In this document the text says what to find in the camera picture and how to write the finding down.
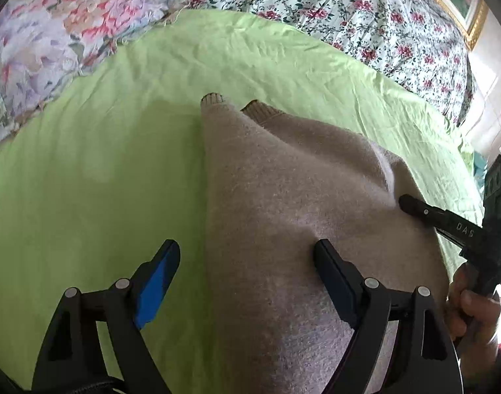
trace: white wall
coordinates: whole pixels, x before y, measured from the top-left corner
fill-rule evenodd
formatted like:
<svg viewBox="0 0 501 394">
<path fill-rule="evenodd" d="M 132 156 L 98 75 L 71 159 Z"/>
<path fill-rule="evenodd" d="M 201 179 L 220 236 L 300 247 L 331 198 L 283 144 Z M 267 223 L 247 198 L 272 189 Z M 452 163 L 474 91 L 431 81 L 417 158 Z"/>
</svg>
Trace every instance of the white wall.
<svg viewBox="0 0 501 394">
<path fill-rule="evenodd" d="M 480 92 L 462 130 L 491 163 L 501 152 L 501 26 L 491 12 L 469 61 Z"/>
</svg>

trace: green bed sheet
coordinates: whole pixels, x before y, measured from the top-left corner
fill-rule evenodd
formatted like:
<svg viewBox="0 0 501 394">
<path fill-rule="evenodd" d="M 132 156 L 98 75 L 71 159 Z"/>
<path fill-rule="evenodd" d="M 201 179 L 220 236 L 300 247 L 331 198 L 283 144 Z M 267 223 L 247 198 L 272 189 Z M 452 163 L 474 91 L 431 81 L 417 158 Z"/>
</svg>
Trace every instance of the green bed sheet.
<svg viewBox="0 0 501 394">
<path fill-rule="evenodd" d="M 173 238 L 181 266 L 143 336 L 173 393 L 237 392 L 203 265 L 208 92 L 362 133 L 407 161 L 431 204 L 482 218 L 472 151 L 424 100 L 282 23 L 183 11 L 77 78 L 0 146 L 0 366 L 24 387 L 64 289 L 106 288 Z M 444 252 L 452 273 L 458 250 Z"/>
</svg>

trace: wrinkled fabric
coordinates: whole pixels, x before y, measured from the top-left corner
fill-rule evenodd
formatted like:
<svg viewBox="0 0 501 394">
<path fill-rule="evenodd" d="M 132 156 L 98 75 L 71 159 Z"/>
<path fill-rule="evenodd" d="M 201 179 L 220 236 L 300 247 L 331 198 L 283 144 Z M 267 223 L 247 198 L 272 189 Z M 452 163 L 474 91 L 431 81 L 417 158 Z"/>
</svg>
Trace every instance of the wrinkled fabric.
<svg viewBox="0 0 501 394">
<path fill-rule="evenodd" d="M 425 201 L 482 221 L 472 150 L 423 99 L 280 22 L 184 10 L 78 78 L 0 146 L 0 366 L 24 388 L 62 292 L 110 286 L 173 238 L 181 264 L 146 345 L 173 393 L 240 393 L 211 330 L 205 275 L 199 101 L 212 90 L 238 108 L 258 98 L 361 133 L 406 161 Z M 460 248 L 442 244 L 453 275 Z M 121 377 L 111 343 L 102 350 Z"/>
<path fill-rule="evenodd" d="M 400 157 L 259 101 L 239 112 L 210 93 L 201 117 L 207 275 L 239 394 L 319 394 L 346 353 L 352 329 L 314 268 L 319 239 L 363 277 L 407 292 L 428 286 L 443 304 L 435 231 L 398 206 L 402 194 L 422 198 Z M 396 328 L 386 328 L 366 393 L 381 387 Z"/>
<path fill-rule="evenodd" d="M 0 13 L 0 140 L 166 9 L 162 0 L 9 0 Z"/>
<path fill-rule="evenodd" d="M 456 125 L 464 121 L 473 98 L 464 39 L 433 0 L 175 1 L 294 25 L 384 73 Z"/>
</svg>

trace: floral pillow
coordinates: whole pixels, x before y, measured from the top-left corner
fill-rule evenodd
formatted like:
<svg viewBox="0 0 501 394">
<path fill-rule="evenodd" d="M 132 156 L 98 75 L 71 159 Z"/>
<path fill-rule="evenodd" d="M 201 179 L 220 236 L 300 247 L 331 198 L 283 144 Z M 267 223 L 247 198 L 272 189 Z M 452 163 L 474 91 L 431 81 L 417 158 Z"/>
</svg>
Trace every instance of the floral pillow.
<svg viewBox="0 0 501 394">
<path fill-rule="evenodd" d="M 0 12 L 0 141 L 167 9 L 150 0 L 9 0 Z"/>
</svg>

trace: beige sweater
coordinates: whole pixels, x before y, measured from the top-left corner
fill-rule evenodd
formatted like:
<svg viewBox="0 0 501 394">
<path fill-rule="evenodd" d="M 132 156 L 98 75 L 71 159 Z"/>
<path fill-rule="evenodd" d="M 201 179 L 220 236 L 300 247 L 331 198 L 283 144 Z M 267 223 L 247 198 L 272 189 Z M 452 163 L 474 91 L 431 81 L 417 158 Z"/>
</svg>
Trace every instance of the beige sweater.
<svg viewBox="0 0 501 394">
<path fill-rule="evenodd" d="M 364 277 L 443 302 L 438 239 L 399 210 L 420 197 L 406 164 L 361 135 L 258 101 L 201 101 L 207 160 L 206 256 L 227 374 L 237 393 L 320 394 L 352 331 L 312 261 L 328 238 Z M 386 334 L 368 391 L 388 366 Z"/>
</svg>

